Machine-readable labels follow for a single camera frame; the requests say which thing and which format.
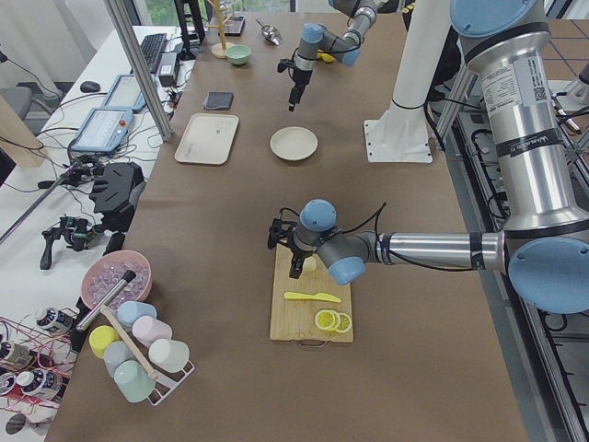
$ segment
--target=white rectangular tray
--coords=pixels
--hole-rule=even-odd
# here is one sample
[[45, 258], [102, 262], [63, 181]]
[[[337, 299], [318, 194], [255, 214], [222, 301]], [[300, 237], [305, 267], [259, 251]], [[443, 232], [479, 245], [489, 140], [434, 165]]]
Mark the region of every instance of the white rectangular tray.
[[236, 115], [195, 113], [186, 126], [174, 158], [179, 163], [216, 166], [225, 163], [238, 123]]

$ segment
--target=pink bowl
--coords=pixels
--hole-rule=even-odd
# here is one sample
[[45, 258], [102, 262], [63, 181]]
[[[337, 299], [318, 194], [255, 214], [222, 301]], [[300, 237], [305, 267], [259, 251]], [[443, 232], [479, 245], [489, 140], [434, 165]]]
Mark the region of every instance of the pink bowl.
[[[93, 308], [116, 284], [115, 277], [112, 278], [112, 282], [97, 284], [97, 280], [106, 279], [109, 268], [113, 269], [113, 272], [120, 273], [121, 269], [125, 268], [137, 273], [135, 280], [129, 283], [129, 285], [137, 285], [134, 290], [135, 295], [122, 291], [109, 303], [109, 307], [116, 310], [125, 301], [143, 301], [147, 298], [153, 283], [149, 261], [138, 251], [118, 250], [100, 258], [86, 272], [82, 280], [82, 301], [88, 308]], [[143, 280], [138, 282], [140, 273], [143, 273], [141, 275]]]

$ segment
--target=blue framed tablet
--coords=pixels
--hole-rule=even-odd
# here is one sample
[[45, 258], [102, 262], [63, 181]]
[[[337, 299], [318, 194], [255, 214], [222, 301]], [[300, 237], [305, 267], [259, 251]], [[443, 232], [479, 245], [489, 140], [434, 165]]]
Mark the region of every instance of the blue framed tablet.
[[102, 107], [131, 108], [133, 112], [140, 111], [145, 106], [144, 94], [139, 88], [139, 83], [134, 75], [118, 75]]
[[109, 154], [121, 144], [133, 121], [131, 108], [94, 108], [77, 130], [74, 152]]

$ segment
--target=black box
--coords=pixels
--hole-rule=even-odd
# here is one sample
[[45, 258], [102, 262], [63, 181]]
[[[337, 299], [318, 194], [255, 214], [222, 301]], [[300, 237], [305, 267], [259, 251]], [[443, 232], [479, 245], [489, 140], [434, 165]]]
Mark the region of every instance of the black box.
[[157, 78], [163, 87], [171, 87], [176, 85], [178, 80], [178, 71], [180, 69], [180, 61], [178, 54], [175, 52], [165, 52], [162, 54], [162, 59], [157, 68]]

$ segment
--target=cutting board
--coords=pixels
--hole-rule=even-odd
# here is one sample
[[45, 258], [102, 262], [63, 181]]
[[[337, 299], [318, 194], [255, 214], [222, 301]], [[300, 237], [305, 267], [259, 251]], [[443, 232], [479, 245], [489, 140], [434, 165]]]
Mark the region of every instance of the cutting board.
[[[289, 278], [288, 271], [291, 267], [292, 256], [291, 251], [286, 247], [276, 248], [270, 339], [274, 341], [351, 343], [353, 341], [353, 326], [346, 333], [337, 333], [322, 331], [315, 325], [315, 314], [323, 308], [347, 313], [353, 323], [350, 285], [338, 285], [317, 256], [307, 258], [315, 260], [316, 270], [304, 270], [299, 279]], [[325, 292], [340, 298], [341, 303], [291, 301], [284, 299], [284, 292], [300, 292], [310, 295]]]

